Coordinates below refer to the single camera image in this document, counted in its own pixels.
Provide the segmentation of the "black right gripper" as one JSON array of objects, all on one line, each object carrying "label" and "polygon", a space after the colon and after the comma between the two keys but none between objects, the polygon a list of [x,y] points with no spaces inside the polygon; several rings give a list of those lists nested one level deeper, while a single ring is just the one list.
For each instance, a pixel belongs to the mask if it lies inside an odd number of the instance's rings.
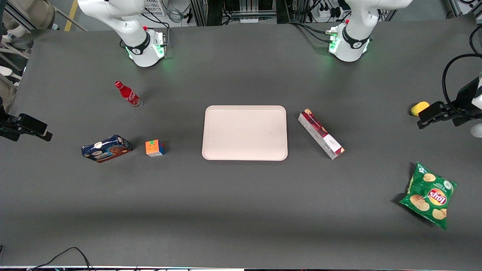
[{"label": "black right gripper", "polygon": [[53,134],[46,130],[46,123],[35,119],[28,114],[19,114],[15,121],[15,125],[21,134],[38,135],[38,138],[47,142],[51,141],[53,137]]}]

